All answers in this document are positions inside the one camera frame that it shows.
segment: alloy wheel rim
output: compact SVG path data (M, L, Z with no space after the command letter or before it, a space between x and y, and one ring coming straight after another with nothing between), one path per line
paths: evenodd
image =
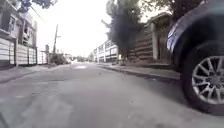
M196 95L210 104L224 104L223 56L210 56L196 65L192 86Z

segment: car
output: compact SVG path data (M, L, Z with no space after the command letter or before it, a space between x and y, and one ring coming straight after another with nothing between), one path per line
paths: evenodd
M224 115L224 1L205 2L181 17L167 48L190 105Z

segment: white building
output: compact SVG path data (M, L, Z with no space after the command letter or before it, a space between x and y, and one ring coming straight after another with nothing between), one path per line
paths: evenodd
M117 59L117 46L110 40L93 51L95 62L114 62Z

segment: road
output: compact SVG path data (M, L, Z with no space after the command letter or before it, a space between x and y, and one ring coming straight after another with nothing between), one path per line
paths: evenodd
M222 117L191 109L176 82L94 64L63 65L1 84L0 112L0 128L224 126Z

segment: car fender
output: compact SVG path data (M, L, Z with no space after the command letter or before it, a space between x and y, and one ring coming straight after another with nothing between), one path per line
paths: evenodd
M168 39L167 48L173 54L178 44L180 37L184 32L198 20L210 15L223 15L224 14L224 1L212 0L210 2L199 5L197 8L189 11L181 17L171 28Z

